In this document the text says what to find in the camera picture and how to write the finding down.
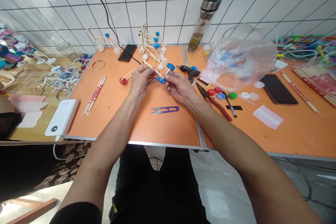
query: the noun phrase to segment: pink paper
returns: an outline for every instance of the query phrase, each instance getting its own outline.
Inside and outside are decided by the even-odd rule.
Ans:
[[[21,95],[21,94],[10,94],[8,100],[10,102],[43,102],[46,96],[31,96],[31,95]]]
[[[42,116],[44,110],[39,112],[22,113],[22,122],[17,128],[34,128]]]
[[[264,105],[261,105],[256,111],[254,111],[253,115],[274,130],[277,129],[280,123],[282,123],[282,121],[284,120],[283,118],[266,108]]]
[[[38,112],[49,103],[30,102],[30,101],[14,101],[12,102],[18,113]]]

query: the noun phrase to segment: smartphone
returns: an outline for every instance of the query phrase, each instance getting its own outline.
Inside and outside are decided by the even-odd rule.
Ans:
[[[297,105],[298,101],[283,85],[277,75],[265,75],[260,80],[265,84],[264,90],[275,104]]]
[[[119,61],[129,62],[137,48],[136,45],[127,45],[119,57]]]

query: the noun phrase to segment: hand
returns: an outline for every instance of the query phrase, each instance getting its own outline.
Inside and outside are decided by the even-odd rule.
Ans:
[[[190,81],[182,74],[168,72],[168,74],[164,75],[164,78],[166,80],[166,90],[178,102],[185,104],[186,101],[198,96]]]
[[[144,98],[147,94],[147,87],[158,78],[158,74],[154,72],[154,68],[147,65],[139,66],[132,73],[132,83],[129,89],[130,95],[135,95],[137,98]]]

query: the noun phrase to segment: glass bottle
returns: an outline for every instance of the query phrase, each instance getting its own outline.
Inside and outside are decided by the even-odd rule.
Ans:
[[[187,46],[187,51],[189,53],[197,52],[221,2],[222,0],[203,0],[199,13],[200,17],[194,25],[194,32],[192,33]]]
[[[75,49],[67,41],[58,44],[55,48],[72,62],[78,58],[78,54],[76,53]]]

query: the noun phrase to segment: metal ring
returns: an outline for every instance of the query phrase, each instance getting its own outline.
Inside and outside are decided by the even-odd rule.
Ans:
[[[62,99],[62,100],[66,100],[66,99],[68,99],[68,97],[70,96],[70,89],[69,89],[69,88],[67,88],[67,89],[68,89],[68,91],[69,91],[69,94],[68,94],[68,96],[67,96],[66,98],[64,98],[64,99]],[[60,95],[60,93],[61,93],[62,91],[66,91],[66,90],[64,90],[64,89],[60,89],[60,90],[58,90],[57,93],[56,93],[56,99],[57,99],[58,101],[62,101],[62,100],[60,100],[60,99],[58,98],[58,96]]]
[[[99,69],[94,69],[93,66],[94,66],[97,62],[103,62],[103,63],[104,63],[103,67],[101,67],[101,68],[99,68]],[[95,62],[92,64],[92,66],[91,66],[91,68],[92,68],[93,70],[95,70],[95,71],[102,70],[104,67],[105,67],[105,61],[103,61],[103,60],[95,61]]]

